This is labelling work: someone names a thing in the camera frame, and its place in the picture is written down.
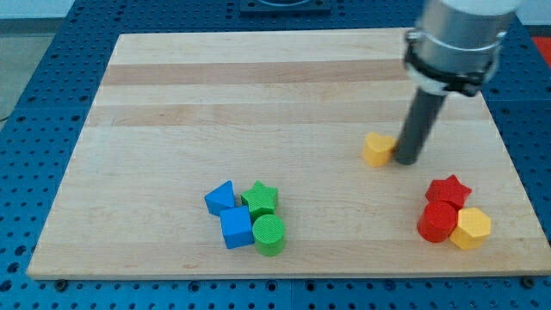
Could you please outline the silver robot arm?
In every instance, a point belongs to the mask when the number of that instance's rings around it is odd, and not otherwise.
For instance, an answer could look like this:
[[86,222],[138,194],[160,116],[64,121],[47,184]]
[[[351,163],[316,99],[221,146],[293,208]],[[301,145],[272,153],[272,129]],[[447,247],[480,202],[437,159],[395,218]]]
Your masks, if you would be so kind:
[[475,96],[498,69],[507,30],[522,0],[427,0],[406,32],[404,64],[434,96]]

